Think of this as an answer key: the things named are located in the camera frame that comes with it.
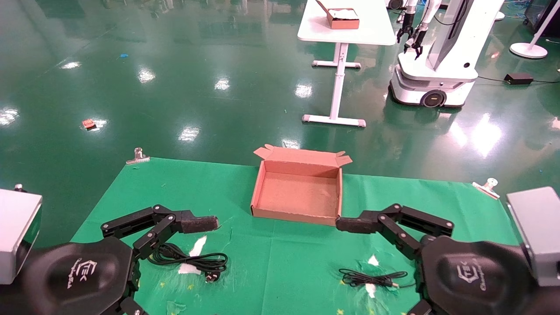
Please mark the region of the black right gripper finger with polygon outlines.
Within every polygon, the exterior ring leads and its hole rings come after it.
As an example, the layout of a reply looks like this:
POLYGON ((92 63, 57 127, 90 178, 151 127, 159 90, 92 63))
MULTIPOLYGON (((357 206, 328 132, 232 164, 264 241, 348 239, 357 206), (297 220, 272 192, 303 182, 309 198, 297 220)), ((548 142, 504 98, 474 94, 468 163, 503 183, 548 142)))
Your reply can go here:
POLYGON ((381 211, 364 210, 357 218, 339 217, 336 228, 355 234, 370 235, 379 233, 410 260, 420 257, 422 244, 410 236, 402 227, 420 231, 432 237, 452 235, 454 224, 451 221, 394 204, 381 211))

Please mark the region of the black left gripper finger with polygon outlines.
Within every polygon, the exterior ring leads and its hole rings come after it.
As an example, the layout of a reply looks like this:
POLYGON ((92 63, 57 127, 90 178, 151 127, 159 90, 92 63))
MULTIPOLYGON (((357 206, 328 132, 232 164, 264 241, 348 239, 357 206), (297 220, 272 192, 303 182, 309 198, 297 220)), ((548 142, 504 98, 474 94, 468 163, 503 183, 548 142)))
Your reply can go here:
POLYGON ((101 225, 105 238, 121 239, 145 231, 133 243, 136 259, 148 259, 176 233, 188 235, 217 228, 218 218, 215 216, 196 217, 190 210, 172 211, 163 205, 154 205, 101 225))

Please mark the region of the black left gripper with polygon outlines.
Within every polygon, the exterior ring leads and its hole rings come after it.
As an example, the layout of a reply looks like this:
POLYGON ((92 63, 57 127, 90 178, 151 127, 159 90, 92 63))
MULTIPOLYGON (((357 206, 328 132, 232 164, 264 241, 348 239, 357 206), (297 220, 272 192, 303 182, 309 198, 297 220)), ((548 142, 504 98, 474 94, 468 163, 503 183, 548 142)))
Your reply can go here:
POLYGON ((115 237, 32 250, 1 286, 3 315, 146 315, 134 300, 140 262, 115 237))

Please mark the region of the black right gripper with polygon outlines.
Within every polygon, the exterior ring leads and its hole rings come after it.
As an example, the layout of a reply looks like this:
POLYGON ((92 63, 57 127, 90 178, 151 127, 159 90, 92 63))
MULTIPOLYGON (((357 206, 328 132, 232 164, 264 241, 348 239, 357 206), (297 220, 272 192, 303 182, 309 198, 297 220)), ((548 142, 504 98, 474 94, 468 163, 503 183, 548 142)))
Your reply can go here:
POLYGON ((424 236, 408 315, 526 315, 539 291, 519 246, 424 236))

